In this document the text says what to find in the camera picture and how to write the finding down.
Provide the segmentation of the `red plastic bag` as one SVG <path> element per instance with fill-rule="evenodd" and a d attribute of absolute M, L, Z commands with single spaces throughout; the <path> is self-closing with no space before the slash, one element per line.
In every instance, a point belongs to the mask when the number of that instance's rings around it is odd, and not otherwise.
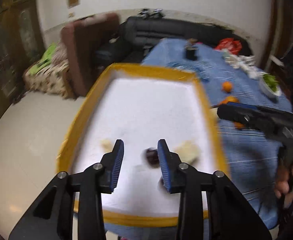
<path fill-rule="evenodd" d="M 234 40 L 234 38 L 224 38 L 219 44 L 215 47 L 215 50 L 228 50 L 233 55 L 238 55 L 240 50 L 242 49 L 242 44 L 238 40 Z"/>

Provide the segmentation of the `yellow rimmed white tray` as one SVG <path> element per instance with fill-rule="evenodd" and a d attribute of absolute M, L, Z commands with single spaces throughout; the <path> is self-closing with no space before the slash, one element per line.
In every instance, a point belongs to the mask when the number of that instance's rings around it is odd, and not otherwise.
<path fill-rule="evenodd" d="M 161 170 L 143 155 L 160 139 L 170 150 L 192 142 L 202 172 L 229 172 L 204 87 L 195 74 L 176 69 L 115 63 L 86 96 L 61 145 L 57 171 L 78 173 L 99 162 L 103 144 L 124 142 L 117 187 L 102 196 L 104 221 L 136 227 L 177 224 L 179 195 L 159 183 Z"/>

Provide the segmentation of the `small wall plaque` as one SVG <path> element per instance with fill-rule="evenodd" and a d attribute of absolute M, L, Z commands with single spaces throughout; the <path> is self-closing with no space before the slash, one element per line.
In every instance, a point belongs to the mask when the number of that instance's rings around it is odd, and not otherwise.
<path fill-rule="evenodd" d="M 68 8 L 76 7 L 79 5 L 79 0 L 67 0 Z"/>

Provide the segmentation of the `white crumpled tissues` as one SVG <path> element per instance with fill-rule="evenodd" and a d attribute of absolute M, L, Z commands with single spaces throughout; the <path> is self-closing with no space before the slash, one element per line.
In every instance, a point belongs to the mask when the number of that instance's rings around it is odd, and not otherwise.
<path fill-rule="evenodd" d="M 258 80 L 262 76 L 262 71 L 255 65 L 254 56 L 224 54 L 223 58 L 234 69 L 241 69 L 250 79 Z"/>

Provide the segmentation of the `orange on tablecloth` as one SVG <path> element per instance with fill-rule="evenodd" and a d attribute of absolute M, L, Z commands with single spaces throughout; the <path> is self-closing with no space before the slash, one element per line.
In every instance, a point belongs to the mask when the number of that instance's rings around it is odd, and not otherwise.
<path fill-rule="evenodd" d="M 231 93 L 233 90 L 233 85 L 231 82 L 226 81 L 222 83 L 222 90 L 226 93 Z"/>

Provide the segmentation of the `toys on sofa back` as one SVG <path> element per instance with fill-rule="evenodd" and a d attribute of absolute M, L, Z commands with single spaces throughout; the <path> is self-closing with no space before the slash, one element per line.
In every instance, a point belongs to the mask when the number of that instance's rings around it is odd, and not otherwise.
<path fill-rule="evenodd" d="M 148 8 L 141 9 L 138 13 L 138 17 L 143 19 L 153 18 L 153 19 L 160 19 L 164 18 L 165 14 L 163 13 L 162 9 L 154 9 L 150 10 Z"/>

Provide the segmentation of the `black cup with items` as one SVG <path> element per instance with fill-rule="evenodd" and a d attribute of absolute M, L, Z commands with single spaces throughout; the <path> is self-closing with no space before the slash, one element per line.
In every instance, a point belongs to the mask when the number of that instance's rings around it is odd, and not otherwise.
<path fill-rule="evenodd" d="M 196 44 L 197 44 L 197 39 L 190 38 L 187 40 L 187 43 L 184 46 L 184 55 L 187 60 L 190 60 L 190 61 L 197 60 L 198 48 Z"/>

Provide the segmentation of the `dark wooden cabinet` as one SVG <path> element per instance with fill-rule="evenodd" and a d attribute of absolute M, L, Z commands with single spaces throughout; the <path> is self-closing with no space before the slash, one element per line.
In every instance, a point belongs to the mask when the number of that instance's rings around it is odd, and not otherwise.
<path fill-rule="evenodd" d="M 22 97 L 22 76 L 44 50 L 36 0 L 0 0 L 0 119 Z"/>

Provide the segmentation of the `beige bread block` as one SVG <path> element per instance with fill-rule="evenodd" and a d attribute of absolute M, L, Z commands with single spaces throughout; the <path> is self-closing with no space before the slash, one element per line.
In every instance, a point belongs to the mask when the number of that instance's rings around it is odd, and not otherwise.
<path fill-rule="evenodd" d="M 174 149 L 183 163 L 191 165 L 200 156 L 200 149 L 192 141 L 185 141 Z"/>

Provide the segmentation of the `green cloth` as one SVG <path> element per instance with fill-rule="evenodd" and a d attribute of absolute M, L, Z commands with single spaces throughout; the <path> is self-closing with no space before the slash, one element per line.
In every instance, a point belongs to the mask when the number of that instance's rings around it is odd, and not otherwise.
<path fill-rule="evenodd" d="M 53 54 L 56 50 L 57 44 L 56 43 L 52 43 L 47 50 L 44 52 L 44 54 L 42 55 L 42 58 L 40 59 L 40 61 L 38 61 L 36 64 L 34 64 L 33 66 L 31 66 L 31 68 L 29 68 L 28 73 L 30 75 L 35 75 L 37 74 L 40 70 L 42 70 L 43 68 L 49 66 L 51 64 L 52 61 L 52 57 Z"/>

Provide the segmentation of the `small pale bread piece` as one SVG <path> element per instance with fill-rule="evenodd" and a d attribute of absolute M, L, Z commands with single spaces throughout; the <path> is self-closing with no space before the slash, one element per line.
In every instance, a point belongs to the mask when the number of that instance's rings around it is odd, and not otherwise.
<path fill-rule="evenodd" d="M 101 148 L 103 153 L 110 153 L 113 150 L 113 144 L 109 139 L 101 140 Z"/>

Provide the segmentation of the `orange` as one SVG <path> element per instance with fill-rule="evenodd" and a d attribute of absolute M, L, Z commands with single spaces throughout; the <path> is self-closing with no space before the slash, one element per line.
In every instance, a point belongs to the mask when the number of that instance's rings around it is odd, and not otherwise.
<path fill-rule="evenodd" d="M 222 90 L 226 93 L 231 93 L 233 90 L 233 85 L 231 82 L 226 81 L 222 83 Z"/>
<path fill-rule="evenodd" d="M 237 97 L 230 95 L 230 96 L 225 97 L 221 102 L 219 102 L 218 106 L 227 104 L 229 102 L 239 103 L 240 101 L 239 101 L 239 99 Z"/>

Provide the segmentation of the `white bowl with greens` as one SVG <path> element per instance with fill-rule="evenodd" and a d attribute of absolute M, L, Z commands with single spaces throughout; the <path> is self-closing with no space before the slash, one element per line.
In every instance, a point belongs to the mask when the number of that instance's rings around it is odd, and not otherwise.
<path fill-rule="evenodd" d="M 281 96 L 281 89 L 275 76 L 260 72 L 258 79 L 259 88 L 267 98 L 271 101 L 278 101 Z"/>

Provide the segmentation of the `dark plum in tray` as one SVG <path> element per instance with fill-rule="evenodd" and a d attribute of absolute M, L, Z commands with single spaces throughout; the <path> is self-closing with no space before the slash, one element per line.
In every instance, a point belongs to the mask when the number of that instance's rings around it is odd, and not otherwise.
<path fill-rule="evenodd" d="M 155 148 L 148 148 L 144 151 L 144 156 L 146 158 L 147 163 L 151 167 L 158 167 L 159 166 L 159 158 L 158 152 Z"/>

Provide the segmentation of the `blue tablecloth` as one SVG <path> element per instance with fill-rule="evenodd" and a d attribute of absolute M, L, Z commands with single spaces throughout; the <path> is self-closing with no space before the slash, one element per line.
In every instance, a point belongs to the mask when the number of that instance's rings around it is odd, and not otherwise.
<path fill-rule="evenodd" d="M 260 105 L 290 112 L 291 103 L 281 95 L 269 99 L 242 69 L 225 62 L 224 53 L 204 44 L 198 44 L 197 61 L 184 57 L 185 40 L 163 39 L 149 53 L 137 52 L 125 57 L 123 63 L 148 66 L 180 67 L 196 72 L 205 88 L 210 105 L 221 102 L 227 94 L 222 84 L 229 81 L 232 96 L 241 103 Z M 265 139 L 262 133 L 251 129 L 237 129 L 229 121 L 219 121 L 219 134 L 229 164 L 230 176 L 243 196 L 258 212 L 268 229 L 277 226 L 278 214 L 274 188 L 279 143 Z"/>

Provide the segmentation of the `black leather sofa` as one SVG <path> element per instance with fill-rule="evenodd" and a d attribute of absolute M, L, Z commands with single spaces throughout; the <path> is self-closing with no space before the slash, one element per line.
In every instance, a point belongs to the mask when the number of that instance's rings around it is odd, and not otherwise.
<path fill-rule="evenodd" d="M 146 18 L 130 16 L 119 25 L 115 42 L 107 42 L 94 54 L 99 66 L 107 67 L 112 63 L 140 63 L 163 38 L 182 40 L 196 39 L 211 48 L 215 48 L 224 38 L 239 41 L 240 55 L 251 56 L 248 42 L 230 29 L 216 24 L 194 23 L 169 18 Z"/>

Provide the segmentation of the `floral cushioned seat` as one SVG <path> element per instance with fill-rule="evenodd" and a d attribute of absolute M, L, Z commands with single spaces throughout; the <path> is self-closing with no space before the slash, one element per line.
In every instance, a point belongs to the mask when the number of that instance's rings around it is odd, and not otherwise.
<path fill-rule="evenodd" d="M 26 89 L 47 94 L 57 94 L 64 99 L 75 99 L 76 95 L 72 88 L 66 47 L 62 42 L 56 44 L 57 47 L 49 66 L 35 75 L 28 73 L 31 66 L 24 72 L 23 80 Z"/>

